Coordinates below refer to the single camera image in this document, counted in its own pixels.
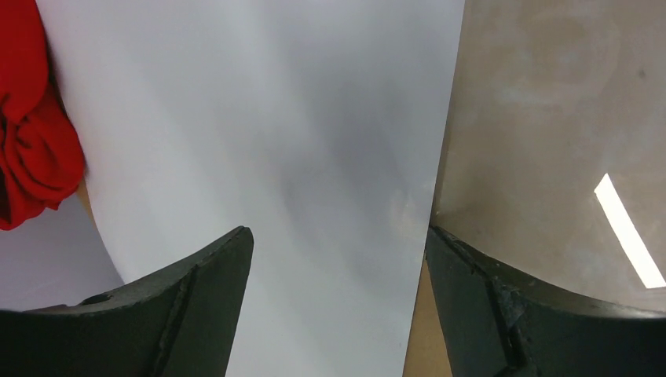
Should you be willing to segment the clear glass sheet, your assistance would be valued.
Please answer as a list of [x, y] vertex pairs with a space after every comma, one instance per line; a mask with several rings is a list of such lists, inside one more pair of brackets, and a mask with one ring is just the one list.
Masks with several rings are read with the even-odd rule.
[[468, 1], [433, 221], [577, 294], [665, 308], [665, 4]]

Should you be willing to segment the printed photo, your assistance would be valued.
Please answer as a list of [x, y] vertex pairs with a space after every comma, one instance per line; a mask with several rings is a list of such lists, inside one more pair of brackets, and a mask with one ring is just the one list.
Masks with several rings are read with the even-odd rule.
[[463, 2], [38, 8], [122, 279], [244, 225], [231, 375], [401, 375]]

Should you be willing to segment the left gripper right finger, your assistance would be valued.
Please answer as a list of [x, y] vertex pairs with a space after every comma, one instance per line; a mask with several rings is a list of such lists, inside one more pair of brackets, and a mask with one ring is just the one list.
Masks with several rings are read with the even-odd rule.
[[438, 227], [425, 254], [453, 375], [664, 375], [664, 313], [567, 291]]

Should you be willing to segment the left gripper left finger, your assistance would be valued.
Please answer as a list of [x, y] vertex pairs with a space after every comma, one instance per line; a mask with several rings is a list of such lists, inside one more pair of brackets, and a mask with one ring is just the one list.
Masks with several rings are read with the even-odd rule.
[[240, 226], [76, 306], [2, 311], [2, 375], [223, 376], [253, 248]]

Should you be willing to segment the red cloth doll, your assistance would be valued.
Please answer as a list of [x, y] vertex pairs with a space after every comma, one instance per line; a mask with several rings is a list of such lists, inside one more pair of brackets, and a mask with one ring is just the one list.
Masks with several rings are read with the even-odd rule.
[[34, 1], [1, 3], [1, 229], [9, 231], [74, 194], [86, 168], [53, 81]]

